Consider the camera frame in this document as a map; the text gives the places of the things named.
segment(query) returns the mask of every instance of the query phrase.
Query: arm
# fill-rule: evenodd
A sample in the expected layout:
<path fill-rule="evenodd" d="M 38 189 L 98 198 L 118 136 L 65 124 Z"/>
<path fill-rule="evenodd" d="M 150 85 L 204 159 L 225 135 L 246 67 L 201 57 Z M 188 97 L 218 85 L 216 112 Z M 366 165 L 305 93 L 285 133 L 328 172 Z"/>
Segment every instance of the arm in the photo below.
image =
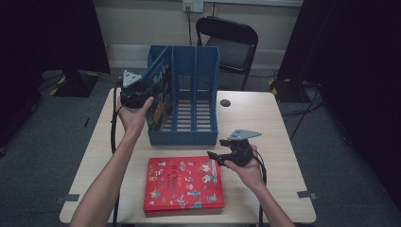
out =
<path fill-rule="evenodd" d="M 145 125 L 145 113 L 153 97 L 141 109 L 123 107 L 118 112 L 124 127 L 124 137 L 114 155 L 99 173 L 80 201 L 71 226 L 106 226 L 120 192 L 133 147 Z"/>
<path fill-rule="evenodd" d="M 255 145 L 251 146 L 254 150 L 257 150 Z M 255 159 L 251 159 L 250 162 L 243 167 L 239 167 L 228 160 L 226 160 L 224 164 L 236 172 L 242 182 L 255 194 L 262 205 L 263 211 L 265 212 L 266 218 L 268 218 L 271 227 L 295 226 L 263 183 L 260 166 Z"/>

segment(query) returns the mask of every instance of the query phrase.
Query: wall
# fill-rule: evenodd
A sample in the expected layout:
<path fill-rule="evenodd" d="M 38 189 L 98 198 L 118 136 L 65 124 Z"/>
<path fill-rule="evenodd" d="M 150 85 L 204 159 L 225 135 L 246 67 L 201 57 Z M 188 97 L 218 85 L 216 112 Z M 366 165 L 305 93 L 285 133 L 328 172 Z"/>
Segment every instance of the wall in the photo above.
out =
<path fill-rule="evenodd" d="M 152 44 L 190 44 L 182 1 L 95 0 L 95 5 L 111 67 L 144 65 L 148 46 Z M 215 13 L 248 24 L 258 33 L 253 67 L 278 68 L 299 10 L 299 7 L 206 2 L 203 13 L 190 14 L 192 44 L 197 41 L 196 21 Z"/>

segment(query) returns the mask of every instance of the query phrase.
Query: folding chair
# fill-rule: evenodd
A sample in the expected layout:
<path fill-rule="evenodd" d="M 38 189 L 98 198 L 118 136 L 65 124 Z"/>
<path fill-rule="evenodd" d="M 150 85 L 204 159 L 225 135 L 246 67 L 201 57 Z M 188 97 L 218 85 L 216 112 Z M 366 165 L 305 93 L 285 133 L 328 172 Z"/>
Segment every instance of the folding chair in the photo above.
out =
<path fill-rule="evenodd" d="M 241 91 L 244 90 L 253 63 L 258 36 L 248 25 L 218 17 L 202 17 L 196 24 L 198 45 L 202 45 L 201 34 L 210 37 L 205 45 L 217 46 L 220 54 L 220 69 L 244 75 Z"/>

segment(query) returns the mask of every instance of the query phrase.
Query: black backdrop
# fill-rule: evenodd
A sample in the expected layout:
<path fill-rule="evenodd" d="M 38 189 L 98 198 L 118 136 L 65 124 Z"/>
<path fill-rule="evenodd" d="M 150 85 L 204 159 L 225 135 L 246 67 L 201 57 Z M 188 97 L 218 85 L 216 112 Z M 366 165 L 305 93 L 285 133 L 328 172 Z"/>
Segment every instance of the black backdrop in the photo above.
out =
<path fill-rule="evenodd" d="M 0 146 L 29 113 L 42 73 L 110 73 L 92 0 L 0 0 Z"/>
<path fill-rule="evenodd" d="M 322 85 L 345 136 L 401 210 L 401 1 L 304 0 L 278 79 Z"/>

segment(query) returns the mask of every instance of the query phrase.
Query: red book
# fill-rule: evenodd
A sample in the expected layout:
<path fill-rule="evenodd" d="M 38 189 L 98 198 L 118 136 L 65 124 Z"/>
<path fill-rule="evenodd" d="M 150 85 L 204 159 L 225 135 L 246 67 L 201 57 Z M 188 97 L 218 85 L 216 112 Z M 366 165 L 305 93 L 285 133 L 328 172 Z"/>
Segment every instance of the red book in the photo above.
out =
<path fill-rule="evenodd" d="M 208 156 L 150 158 L 145 214 L 224 207 L 220 167 Z"/>

